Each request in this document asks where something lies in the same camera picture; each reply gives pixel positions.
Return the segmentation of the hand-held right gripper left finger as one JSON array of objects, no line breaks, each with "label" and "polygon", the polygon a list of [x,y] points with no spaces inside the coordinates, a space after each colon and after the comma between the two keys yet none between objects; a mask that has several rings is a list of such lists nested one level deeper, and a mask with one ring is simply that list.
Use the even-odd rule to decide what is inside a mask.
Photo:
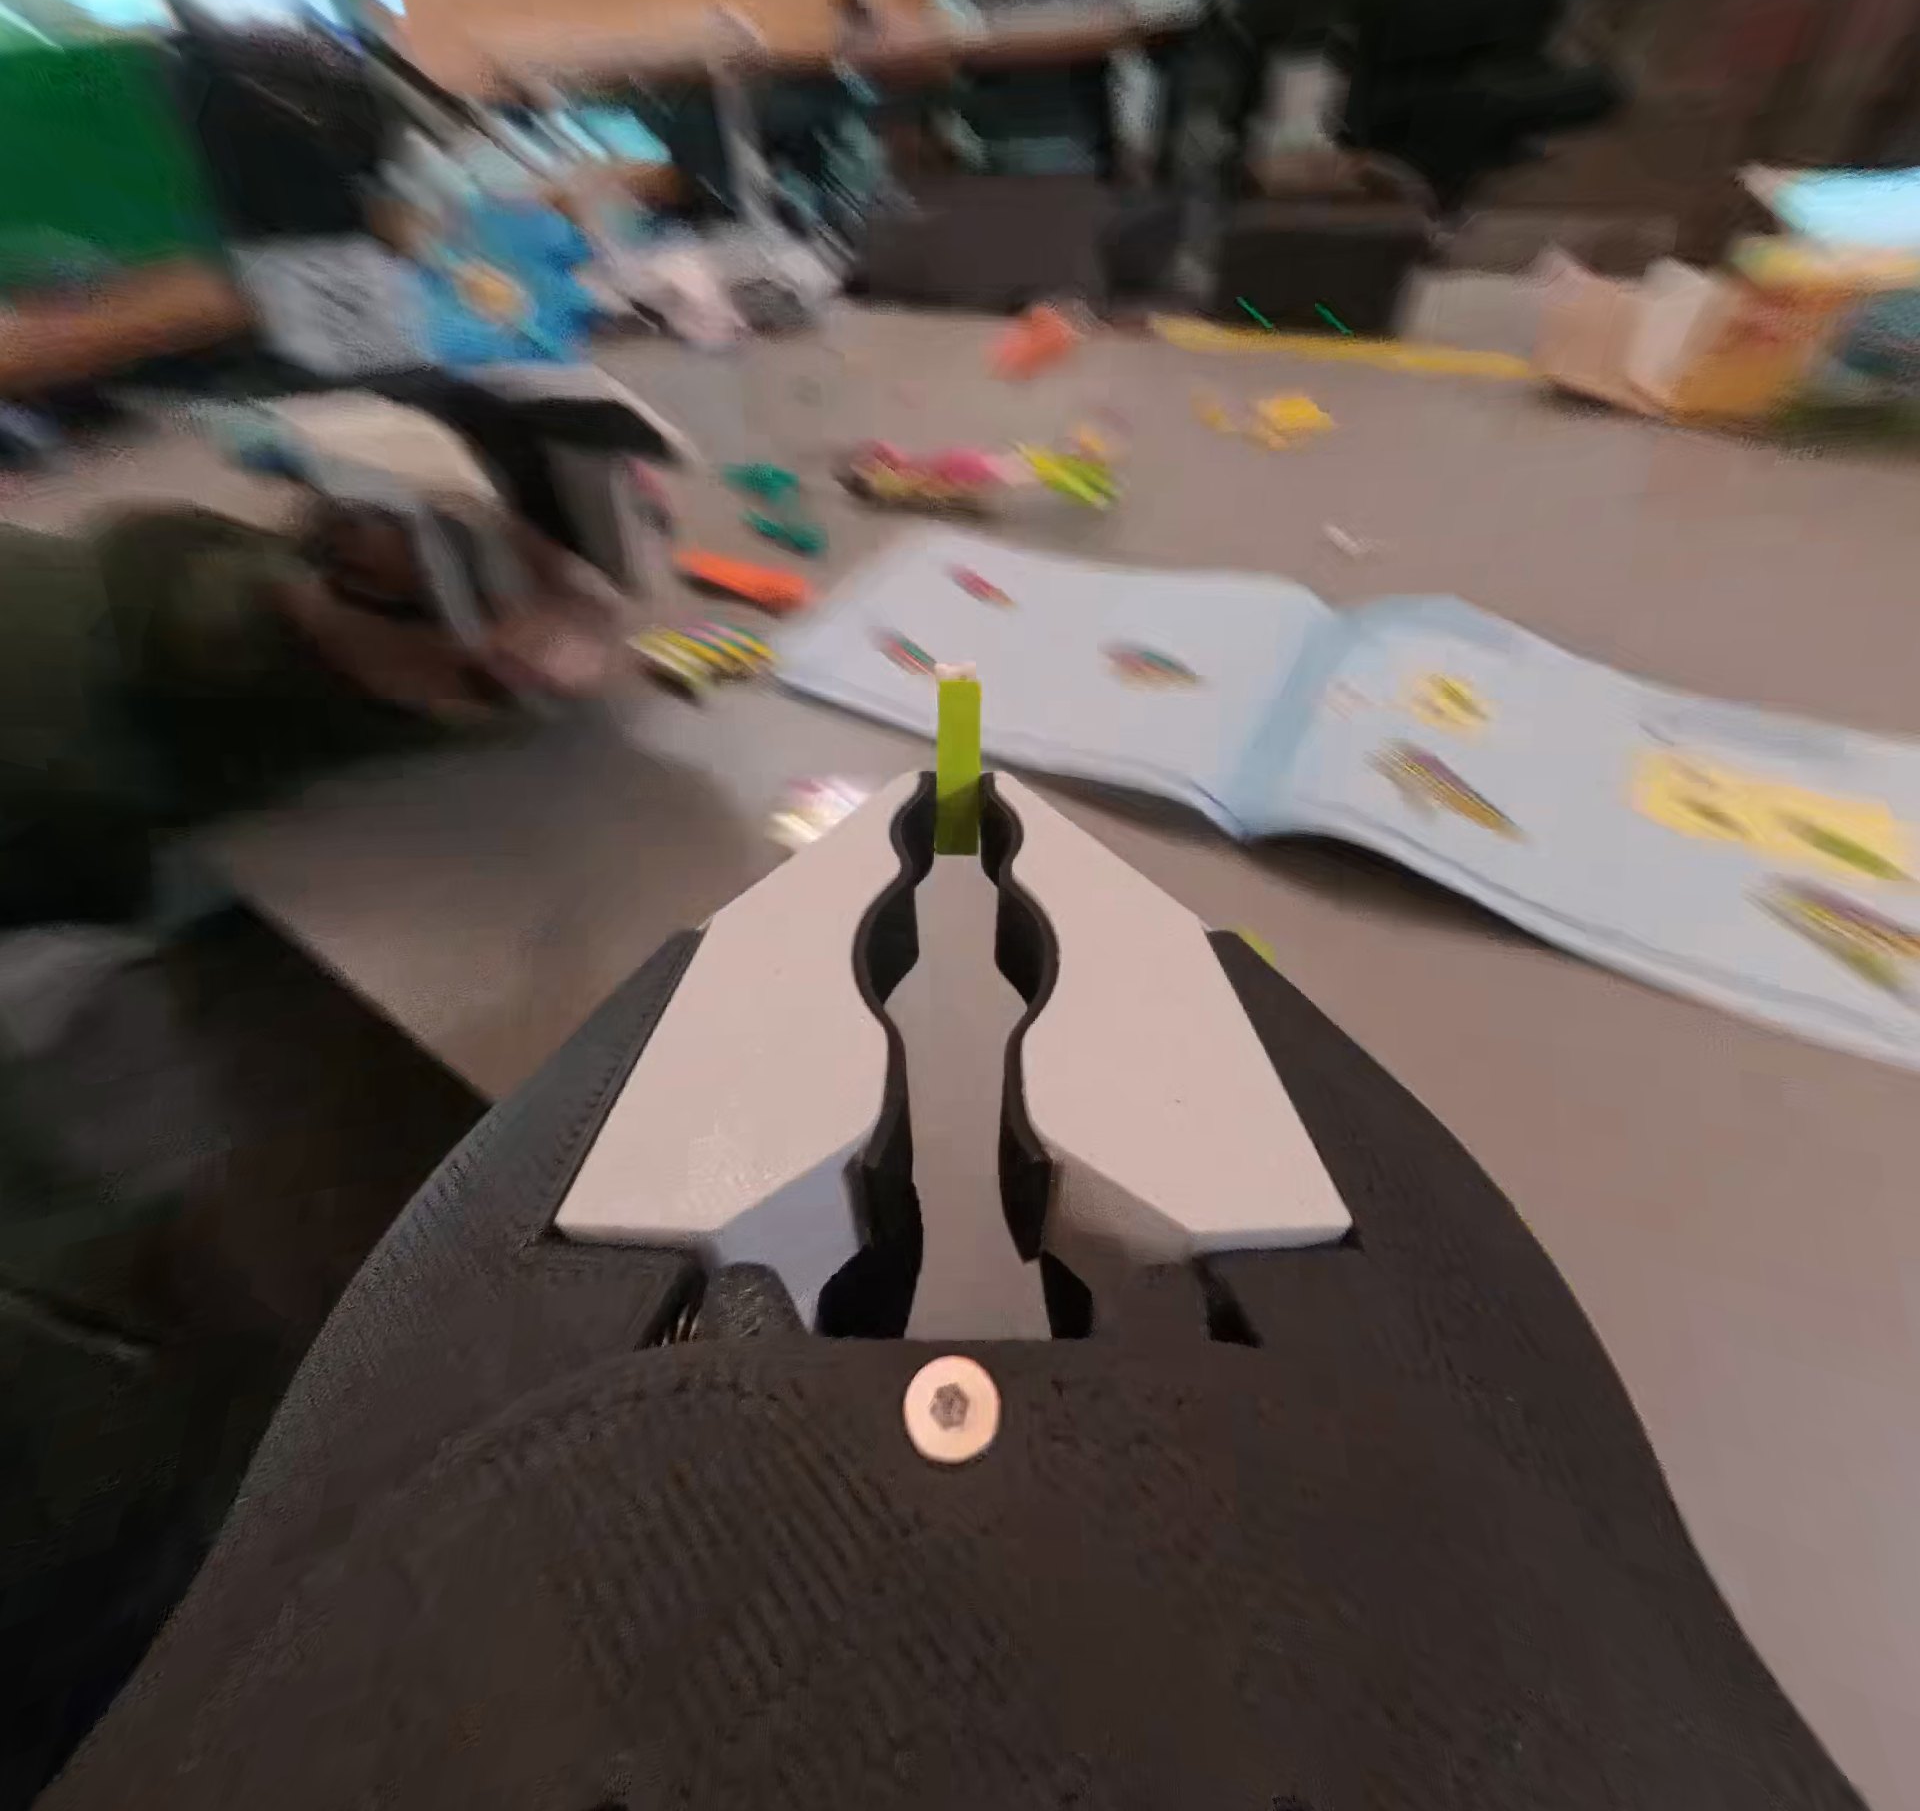
[{"label": "hand-held right gripper left finger", "polygon": [[587,1248],[775,1274],[807,1331],[915,1245],[890,997],[920,955],[931,771],[904,774],[713,912],[554,1217]]}]

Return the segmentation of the person's left forearm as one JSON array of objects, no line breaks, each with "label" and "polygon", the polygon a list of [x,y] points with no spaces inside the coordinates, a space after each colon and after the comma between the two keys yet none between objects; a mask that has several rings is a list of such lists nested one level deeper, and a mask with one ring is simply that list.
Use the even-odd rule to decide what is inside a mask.
[{"label": "person's left forearm", "polygon": [[323,663],[296,540],[199,507],[5,527],[5,851],[242,809],[410,748],[420,720]]}]

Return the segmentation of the striped lego wing white bricks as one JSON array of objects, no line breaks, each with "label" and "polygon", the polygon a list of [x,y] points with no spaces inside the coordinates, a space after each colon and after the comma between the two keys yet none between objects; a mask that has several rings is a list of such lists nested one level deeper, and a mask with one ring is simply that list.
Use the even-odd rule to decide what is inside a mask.
[{"label": "striped lego wing white bricks", "polygon": [[796,781],[766,819],[766,834],[782,851],[797,853],[827,839],[874,794],[870,785],[844,776]]}]

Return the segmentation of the lime lego brick cluster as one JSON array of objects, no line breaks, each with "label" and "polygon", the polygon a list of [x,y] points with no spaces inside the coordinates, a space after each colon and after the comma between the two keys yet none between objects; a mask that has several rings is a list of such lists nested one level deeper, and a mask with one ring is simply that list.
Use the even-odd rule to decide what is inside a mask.
[{"label": "lime lego brick cluster", "polygon": [[1098,432],[1075,432],[1067,442],[1021,442],[1016,479],[1078,507],[1106,510],[1120,497],[1117,444]]}]

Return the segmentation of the orange lego piece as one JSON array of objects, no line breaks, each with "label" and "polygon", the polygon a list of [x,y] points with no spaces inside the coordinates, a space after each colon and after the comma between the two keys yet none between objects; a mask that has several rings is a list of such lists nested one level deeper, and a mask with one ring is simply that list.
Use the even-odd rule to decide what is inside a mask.
[{"label": "orange lego piece", "polygon": [[996,338],[989,372],[1003,384],[1028,384],[1059,370],[1078,348],[1083,321],[1057,304],[1034,304]]},{"label": "orange lego piece", "polygon": [[701,594],[729,599],[777,620],[797,616],[814,600],[814,589],[801,574],[716,551],[679,551],[675,572]]}]

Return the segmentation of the blue patterned item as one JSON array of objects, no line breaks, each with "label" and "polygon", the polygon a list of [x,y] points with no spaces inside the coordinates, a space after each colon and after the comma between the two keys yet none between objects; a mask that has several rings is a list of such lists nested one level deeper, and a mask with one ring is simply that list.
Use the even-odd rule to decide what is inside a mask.
[{"label": "blue patterned item", "polygon": [[474,373],[588,358],[598,304],[585,271],[597,253],[541,193],[383,188],[370,223],[401,262],[404,321],[425,366]]}]

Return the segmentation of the colourful lego box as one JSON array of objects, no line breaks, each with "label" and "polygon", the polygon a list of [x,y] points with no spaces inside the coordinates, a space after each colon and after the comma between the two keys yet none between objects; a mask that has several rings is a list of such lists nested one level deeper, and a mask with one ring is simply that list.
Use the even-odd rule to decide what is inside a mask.
[{"label": "colourful lego box", "polygon": [[1917,166],[1739,173],[1765,218],[1730,264],[1796,332],[1773,408],[1893,412],[1917,400]]}]

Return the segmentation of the light blue instruction booklet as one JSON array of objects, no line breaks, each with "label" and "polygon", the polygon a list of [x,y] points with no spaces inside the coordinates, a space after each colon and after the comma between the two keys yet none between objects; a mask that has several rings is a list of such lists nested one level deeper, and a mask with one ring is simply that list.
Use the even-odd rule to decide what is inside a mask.
[{"label": "light blue instruction booklet", "polygon": [[775,643],[917,736],[974,668],[1003,767],[1338,839],[1637,983],[1917,1064],[1917,750],[1664,689],[1457,599],[1332,606],[910,527]]}]

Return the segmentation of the pale cardboard box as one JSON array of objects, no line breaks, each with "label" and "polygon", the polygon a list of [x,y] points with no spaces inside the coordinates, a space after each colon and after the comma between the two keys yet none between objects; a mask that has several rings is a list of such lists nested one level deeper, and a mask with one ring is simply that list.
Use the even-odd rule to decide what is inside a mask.
[{"label": "pale cardboard box", "polygon": [[1518,274],[1415,271],[1399,325],[1415,345],[1523,358],[1535,382],[1571,398],[1685,415],[1693,370],[1730,306],[1730,284],[1689,262],[1618,280],[1550,245]]}]

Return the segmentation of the lime lego tile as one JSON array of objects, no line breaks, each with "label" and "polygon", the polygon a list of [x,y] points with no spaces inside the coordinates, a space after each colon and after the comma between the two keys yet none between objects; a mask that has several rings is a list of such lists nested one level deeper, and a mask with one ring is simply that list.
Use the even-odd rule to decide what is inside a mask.
[{"label": "lime lego tile", "polygon": [[980,844],[980,681],[934,681],[932,851],[974,860]]}]

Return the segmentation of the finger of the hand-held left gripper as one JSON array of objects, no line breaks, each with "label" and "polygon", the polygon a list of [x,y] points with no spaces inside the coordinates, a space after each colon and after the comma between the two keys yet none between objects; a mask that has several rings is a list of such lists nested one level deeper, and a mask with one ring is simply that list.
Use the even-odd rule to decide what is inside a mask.
[{"label": "finger of the hand-held left gripper", "polygon": [[635,452],[541,446],[529,479],[529,521],[626,599],[644,594],[644,459]]}]

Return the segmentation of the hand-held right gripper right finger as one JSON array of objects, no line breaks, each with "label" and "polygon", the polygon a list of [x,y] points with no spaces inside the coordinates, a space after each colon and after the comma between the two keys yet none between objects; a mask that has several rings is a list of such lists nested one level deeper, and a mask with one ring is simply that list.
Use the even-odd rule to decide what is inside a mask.
[{"label": "hand-held right gripper right finger", "polygon": [[1210,927],[1021,781],[980,783],[1005,1040],[1000,1202],[1048,1329],[1094,1282],[1355,1230]]}]

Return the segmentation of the yellow strip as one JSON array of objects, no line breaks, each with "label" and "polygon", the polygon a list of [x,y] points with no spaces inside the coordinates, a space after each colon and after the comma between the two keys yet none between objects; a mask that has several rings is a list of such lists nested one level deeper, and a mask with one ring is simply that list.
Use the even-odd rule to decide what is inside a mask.
[{"label": "yellow strip", "polygon": [[1484,384],[1529,384],[1533,379],[1528,358],[1420,339],[1235,329],[1171,312],[1151,312],[1146,329],[1167,346],[1201,358],[1288,358]]}]

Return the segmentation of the yellow lego brick cluster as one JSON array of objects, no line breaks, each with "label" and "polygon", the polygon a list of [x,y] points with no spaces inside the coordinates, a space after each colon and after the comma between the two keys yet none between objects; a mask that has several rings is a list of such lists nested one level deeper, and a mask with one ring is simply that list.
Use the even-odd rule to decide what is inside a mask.
[{"label": "yellow lego brick cluster", "polygon": [[1193,400],[1193,416],[1208,432],[1266,452],[1302,448],[1335,432],[1335,419],[1307,391],[1271,391],[1250,400],[1229,400],[1205,391]]}]

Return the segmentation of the pink lego bird body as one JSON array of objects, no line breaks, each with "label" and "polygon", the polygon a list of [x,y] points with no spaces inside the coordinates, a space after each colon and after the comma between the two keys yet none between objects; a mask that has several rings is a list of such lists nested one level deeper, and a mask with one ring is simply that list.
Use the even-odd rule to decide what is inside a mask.
[{"label": "pink lego bird body", "polygon": [[833,477],[869,509],[934,520],[988,520],[1011,494],[1005,472],[989,454],[917,454],[885,440],[851,446],[833,464]]}]

